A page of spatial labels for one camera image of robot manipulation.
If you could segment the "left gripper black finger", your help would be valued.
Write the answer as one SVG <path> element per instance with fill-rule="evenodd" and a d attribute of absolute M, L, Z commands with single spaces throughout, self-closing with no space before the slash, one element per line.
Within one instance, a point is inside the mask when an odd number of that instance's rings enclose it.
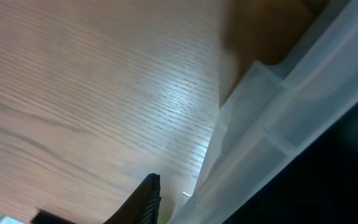
<path fill-rule="evenodd" d="M 148 174 L 122 206 L 103 224 L 157 224 L 162 199 L 160 189 L 160 175 Z M 76 224 L 45 210 L 39 210 L 30 222 L 33 224 Z"/>

